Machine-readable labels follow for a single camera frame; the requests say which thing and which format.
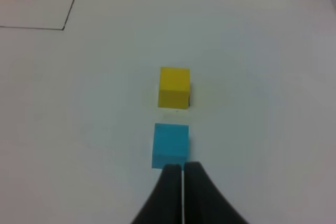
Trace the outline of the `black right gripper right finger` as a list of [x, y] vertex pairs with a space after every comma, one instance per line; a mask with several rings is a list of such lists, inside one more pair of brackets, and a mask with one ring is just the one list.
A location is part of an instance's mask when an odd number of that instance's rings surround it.
[[184, 165], [185, 223], [246, 223], [199, 162]]

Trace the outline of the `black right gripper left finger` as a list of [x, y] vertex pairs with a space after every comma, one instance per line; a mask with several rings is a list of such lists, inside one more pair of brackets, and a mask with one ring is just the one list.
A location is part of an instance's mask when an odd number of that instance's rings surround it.
[[165, 165], [151, 195], [133, 223], [182, 223], [182, 169]]

